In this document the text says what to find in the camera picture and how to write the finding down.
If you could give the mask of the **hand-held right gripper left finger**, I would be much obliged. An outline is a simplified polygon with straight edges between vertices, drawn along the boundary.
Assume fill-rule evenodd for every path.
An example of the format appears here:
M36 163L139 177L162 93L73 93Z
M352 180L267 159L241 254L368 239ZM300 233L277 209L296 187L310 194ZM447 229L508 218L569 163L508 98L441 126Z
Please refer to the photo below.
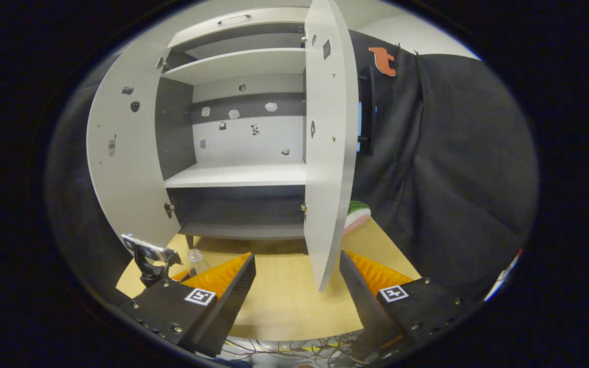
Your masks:
M248 252L184 281L164 278L121 304L149 332L214 358L221 350L256 276Z

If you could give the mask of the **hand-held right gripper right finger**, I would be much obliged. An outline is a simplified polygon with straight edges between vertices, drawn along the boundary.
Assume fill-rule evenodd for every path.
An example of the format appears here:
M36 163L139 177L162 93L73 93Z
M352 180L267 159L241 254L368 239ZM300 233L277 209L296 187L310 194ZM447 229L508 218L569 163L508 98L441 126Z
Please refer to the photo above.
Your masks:
M349 251L342 251L339 270L363 325L350 344L357 361L420 350L479 307L478 299L430 278L406 283L394 270Z

